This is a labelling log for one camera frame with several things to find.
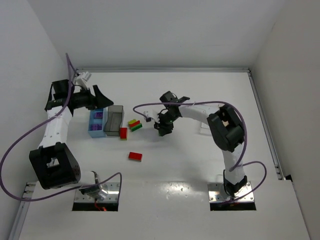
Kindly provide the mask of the red lego brick front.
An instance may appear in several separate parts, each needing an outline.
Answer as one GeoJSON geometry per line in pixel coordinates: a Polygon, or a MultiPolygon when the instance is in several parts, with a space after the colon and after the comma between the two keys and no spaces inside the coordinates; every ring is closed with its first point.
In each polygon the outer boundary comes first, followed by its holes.
{"type": "Polygon", "coordinates": [[[131,161],[137,161],[137,162],[141,162],[143,158],[143,154],[142,153],[137,153],[137,152],[130,152],[128,155],[128,159],[131,161]]]}

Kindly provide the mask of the red green lego pile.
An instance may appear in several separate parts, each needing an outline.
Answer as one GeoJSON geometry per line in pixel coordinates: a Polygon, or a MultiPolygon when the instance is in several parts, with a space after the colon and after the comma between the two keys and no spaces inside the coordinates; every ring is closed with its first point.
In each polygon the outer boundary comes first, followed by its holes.
{"type": "Polygon", "coordinates": [[[143,127],[140,120],[132,119],[128,122],[128,126],[131,132],[134,132],[143,127]]]}

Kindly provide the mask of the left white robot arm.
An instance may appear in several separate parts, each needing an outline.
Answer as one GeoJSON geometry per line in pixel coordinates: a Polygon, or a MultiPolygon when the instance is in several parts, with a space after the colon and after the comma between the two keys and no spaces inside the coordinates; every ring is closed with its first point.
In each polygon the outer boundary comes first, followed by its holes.
{"type": "Polygon", "coordinates": [[[30,151],[29,160],[41,187],[45,190],[63,187],[87,188],[96,183],[94,171],[83,172],[79,163],[67,146],[69,124],[74,111],[103,109],[113,105],[97,85],[94,92],[82,88],[74,91],[67,79],[51,84],[45,105],[48,123],[37,149],[30,151]]]}

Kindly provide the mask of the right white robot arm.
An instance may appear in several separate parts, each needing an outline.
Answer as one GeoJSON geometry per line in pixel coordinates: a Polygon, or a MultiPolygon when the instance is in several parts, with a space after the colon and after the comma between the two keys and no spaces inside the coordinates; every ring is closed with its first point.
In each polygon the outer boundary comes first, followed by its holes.
{"type": "Polygon", "coordinates": [[[177,98],[171,91],[164,93],[159,100],[166,109],[165,113],[157,114],[154,123],[161,137],[172,133],[174,121],[178,118],[189,118],[208,125],[213,141],[223,155],[224,191],[234,198],[247,183],[247,176],[240,166],[246,131],[235,110],[225,103],[222,106],[192,103],[189,97],[177,98]]]}

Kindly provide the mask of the purple round lego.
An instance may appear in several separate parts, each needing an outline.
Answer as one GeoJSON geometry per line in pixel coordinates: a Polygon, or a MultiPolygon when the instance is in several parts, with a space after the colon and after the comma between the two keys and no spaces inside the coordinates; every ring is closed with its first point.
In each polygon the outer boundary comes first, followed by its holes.
{"type": "Polygon", "coordinates": [[[93,115],[94,119],[102,119],[103,118],[104,113],[102,111],[96,111],[93,115]]]}
{"type": "Polygon", "coordinates": [[[102,130],[102,124],[91,124],[90,125],[90,131],[101,131],[102,130]]]}

